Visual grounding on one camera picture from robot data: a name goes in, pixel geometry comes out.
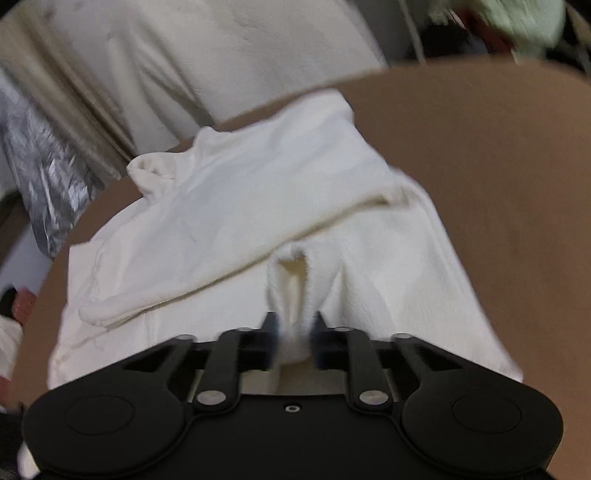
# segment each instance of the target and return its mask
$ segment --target mint green cloth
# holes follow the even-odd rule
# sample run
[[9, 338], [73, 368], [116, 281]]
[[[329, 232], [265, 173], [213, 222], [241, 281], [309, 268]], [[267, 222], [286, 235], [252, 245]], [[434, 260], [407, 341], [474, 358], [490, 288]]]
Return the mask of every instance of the mint green cloth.
[[435, 0], [431, 17], [445, 9], [470, 8], [489, 26], [507, 33], [521, 54], [538, 54], [554, 47], [562, 34], [564, 0]]

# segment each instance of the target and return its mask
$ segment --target white fabric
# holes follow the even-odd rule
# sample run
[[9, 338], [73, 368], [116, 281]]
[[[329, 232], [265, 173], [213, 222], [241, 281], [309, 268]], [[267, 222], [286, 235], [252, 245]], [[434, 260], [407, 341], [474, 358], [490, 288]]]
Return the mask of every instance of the white fabric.
[[125, 0], [114, 9], [111, 70], [139, 153], [387, 65], [346, 0]]
[[361, 137], [335, 90], [185, 153], [129, 165], [144, 194], [70, 249], [50, 386], [170, 337], [281, 316], [280, 361], [316, 310], [374, 339], [408, 332], [513, 378], [425, 192]]
[[20, 324], [0, 315], [0, 377], [8, 380], [12, 378], [21, 340]]

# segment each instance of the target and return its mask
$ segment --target crinkled foil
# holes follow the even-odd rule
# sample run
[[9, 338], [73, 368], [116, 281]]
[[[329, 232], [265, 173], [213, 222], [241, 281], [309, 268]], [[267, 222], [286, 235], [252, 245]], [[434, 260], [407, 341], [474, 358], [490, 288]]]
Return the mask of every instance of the crinkled foil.
[[0, 148], [31, 218], [39, 249], [54, 258], [80, 215], [105, 188], [83, 152], [0, 67]]

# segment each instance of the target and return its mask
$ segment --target small screw hole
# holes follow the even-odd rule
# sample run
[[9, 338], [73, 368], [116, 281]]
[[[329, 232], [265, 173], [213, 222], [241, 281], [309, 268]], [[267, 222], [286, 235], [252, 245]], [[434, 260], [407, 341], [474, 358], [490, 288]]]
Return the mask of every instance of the small screw hole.
[[285, 411], [287, 413], [298, 413], [301, 410], [299, 405], [291, 404], [285, 406]]

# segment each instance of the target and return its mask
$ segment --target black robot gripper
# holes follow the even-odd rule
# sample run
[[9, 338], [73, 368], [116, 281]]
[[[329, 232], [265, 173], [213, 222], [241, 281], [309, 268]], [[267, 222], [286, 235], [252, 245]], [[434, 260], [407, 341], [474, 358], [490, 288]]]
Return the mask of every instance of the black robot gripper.
[[242, 395], [240, 374], [269, 369], [277, 341], [269, 313], [260, 329], [177, 337], [48, 392], [23, 422], [38, 480], [551, 478], [562, 418], [533, 388], [317, 314], [316, 367], [345, 371], [345, 394]]

